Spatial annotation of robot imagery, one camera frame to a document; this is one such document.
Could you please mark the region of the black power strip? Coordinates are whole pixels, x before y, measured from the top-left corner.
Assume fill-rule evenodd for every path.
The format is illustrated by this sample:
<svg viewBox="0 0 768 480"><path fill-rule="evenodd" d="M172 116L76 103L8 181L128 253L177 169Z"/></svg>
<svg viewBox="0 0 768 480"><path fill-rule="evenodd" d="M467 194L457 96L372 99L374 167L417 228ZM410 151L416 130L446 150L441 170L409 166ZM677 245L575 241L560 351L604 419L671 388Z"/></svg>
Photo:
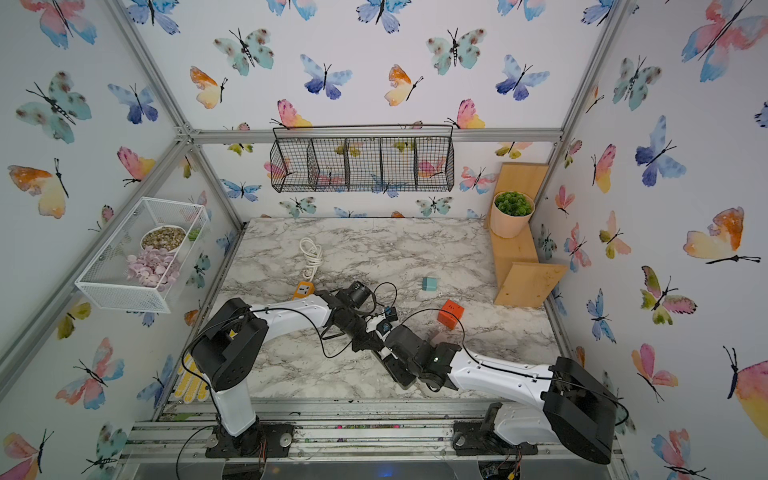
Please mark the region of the black power strip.
<svg viewBox="0 0 768 480"><path fill-rule="evenodd" d="M412 374L407 369L407 365L394 354L377 352L376 356L392 380L400 388L407 390L416 382L417 377Z"/></svg>

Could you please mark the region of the red cube socket adapter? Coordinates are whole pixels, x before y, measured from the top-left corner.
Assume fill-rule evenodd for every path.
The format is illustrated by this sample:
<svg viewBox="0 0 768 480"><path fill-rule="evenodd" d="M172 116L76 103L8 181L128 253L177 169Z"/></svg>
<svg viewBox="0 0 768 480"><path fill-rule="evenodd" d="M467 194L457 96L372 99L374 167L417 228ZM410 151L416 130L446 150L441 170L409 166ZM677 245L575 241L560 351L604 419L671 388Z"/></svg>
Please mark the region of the red cube socket adapter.
<svg viewBox="0 0 768 480"><path fill-rule="evenodd" d="M460 304L446 300L437 313L437 321L449 330L454 330L459 325L464 311Z"/></svg>

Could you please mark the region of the teal plug adapter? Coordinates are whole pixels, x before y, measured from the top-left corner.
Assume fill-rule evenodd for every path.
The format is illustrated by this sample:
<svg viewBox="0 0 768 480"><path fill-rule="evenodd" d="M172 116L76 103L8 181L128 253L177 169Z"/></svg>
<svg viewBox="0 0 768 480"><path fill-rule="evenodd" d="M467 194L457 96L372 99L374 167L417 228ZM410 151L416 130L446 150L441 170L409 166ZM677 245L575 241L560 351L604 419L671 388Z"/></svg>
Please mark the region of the teal plug adapter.
<svg viewBox="0 0 768 480"><path fill-rule="evenodd" d="M425 292L435 292L438 289L438 279L433 277L424 277L421 288Z"/></svg>

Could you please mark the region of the orange power strip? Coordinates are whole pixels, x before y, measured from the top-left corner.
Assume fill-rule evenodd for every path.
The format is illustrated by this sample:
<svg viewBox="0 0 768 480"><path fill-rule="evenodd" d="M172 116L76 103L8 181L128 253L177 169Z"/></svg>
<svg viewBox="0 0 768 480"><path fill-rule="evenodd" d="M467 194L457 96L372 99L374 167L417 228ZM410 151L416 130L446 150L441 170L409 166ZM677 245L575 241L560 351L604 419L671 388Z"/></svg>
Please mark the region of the orange power strip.
<svg viewBox="0 0 768 480"><path fill-rule="evenodd" d="M306 298L315 293L315 285L311 281L301 281L293 294L294 299Z"/></svg>

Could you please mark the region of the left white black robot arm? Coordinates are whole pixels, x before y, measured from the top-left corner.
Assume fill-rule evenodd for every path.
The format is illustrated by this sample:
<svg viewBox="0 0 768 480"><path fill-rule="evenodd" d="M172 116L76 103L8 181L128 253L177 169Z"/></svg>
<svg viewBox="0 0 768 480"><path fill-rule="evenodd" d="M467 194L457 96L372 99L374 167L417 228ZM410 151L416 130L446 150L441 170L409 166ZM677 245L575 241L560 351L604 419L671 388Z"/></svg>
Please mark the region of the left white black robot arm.
<svg viewBox="0 0 768 480"><path fill-rule="evenodd" d="M373 291L355 281L347 288L271 305L227 301L186 350L211 393L219 428L239 438L255 427L246 379L262 346L273 339L310 329L322 340L325 330L337 328L355 349L382 348L381 340L368 331L373 313L362 310L369 300L376 300Z"/></svg>

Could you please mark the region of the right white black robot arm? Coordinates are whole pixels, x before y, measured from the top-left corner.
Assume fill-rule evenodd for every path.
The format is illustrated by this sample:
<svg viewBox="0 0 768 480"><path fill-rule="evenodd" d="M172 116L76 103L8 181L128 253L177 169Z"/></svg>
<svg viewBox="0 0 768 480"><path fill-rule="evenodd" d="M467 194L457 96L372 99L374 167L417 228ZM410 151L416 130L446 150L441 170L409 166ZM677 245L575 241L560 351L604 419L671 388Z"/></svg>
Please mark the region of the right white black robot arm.
<svg viewBox="0 0 768 480"><path fill-rule="evenodd" d="M461 345L432 345L404 325L377 327L381 362L401 386L415 381L498 398L487 412L490 437L510 446L559 442L592 463L611 462L619 399L576 361L520 364Z"/></svg>

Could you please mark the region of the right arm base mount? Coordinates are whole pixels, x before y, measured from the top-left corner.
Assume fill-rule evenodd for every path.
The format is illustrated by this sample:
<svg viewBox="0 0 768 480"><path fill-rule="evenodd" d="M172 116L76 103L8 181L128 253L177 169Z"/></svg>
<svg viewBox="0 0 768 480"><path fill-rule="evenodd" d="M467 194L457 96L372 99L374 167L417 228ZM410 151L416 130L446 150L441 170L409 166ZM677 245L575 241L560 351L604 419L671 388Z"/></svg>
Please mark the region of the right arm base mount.
<svg viewBox="0 0 768 480"><path fill-rule="evenodd" d="M511 455L533 456L539 453L538 447L529 443L512 445L492 429L488 422L454 422L451 446L459 457Z"/></svg>

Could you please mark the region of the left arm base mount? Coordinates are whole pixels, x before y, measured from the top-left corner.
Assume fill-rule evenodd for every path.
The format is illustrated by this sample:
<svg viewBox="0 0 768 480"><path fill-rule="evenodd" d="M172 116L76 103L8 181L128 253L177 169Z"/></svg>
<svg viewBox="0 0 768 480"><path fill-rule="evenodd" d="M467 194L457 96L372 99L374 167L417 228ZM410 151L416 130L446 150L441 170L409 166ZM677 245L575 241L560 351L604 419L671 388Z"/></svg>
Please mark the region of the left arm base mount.
<svg viewBox="0 0 768 480"><path fill-rule="evenodd" d="M217 425L206 444L205 457L212 459L280 459L289 456L295 427L289 423L263 423L259 420L239 436Z"/></svg>

